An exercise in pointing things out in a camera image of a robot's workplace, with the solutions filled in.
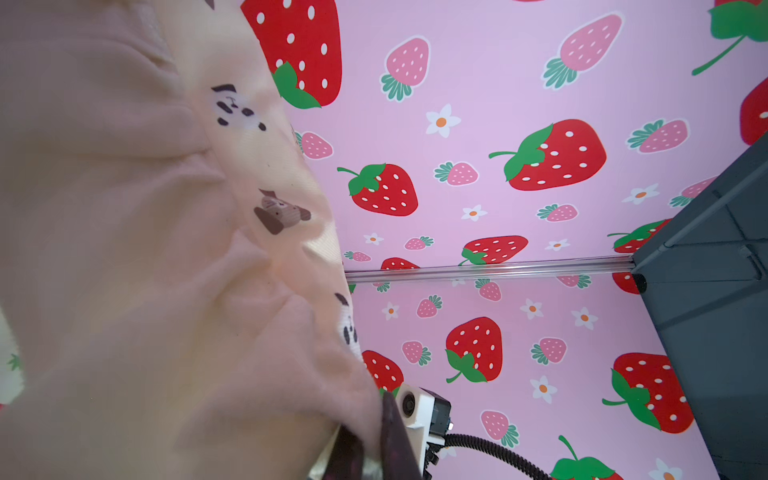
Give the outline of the red strawberry print ruffled pillowcase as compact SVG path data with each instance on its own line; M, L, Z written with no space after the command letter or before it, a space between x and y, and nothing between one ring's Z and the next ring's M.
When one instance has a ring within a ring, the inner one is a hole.
M0 404L9 405L23 390L24 379L18 345L4 315L0 319Z

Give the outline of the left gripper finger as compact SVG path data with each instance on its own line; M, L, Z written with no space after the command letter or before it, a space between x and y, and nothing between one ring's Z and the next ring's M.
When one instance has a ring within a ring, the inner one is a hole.
M634 256L718 473L767 476L767 140Z

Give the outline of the cream animal print ruffled pillowcase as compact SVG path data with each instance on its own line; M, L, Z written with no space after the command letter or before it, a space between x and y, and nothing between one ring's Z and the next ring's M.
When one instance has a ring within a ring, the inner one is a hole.
M351 307L236 2L2 3L3 478L377 478Z

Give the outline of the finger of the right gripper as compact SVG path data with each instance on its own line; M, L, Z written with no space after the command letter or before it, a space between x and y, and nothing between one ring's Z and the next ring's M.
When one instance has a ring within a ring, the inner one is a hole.
M330 453L324 480L421 479L422 467L412 450L406 427L391 393L382 397L379 459L364 451L362 441L341 426Z

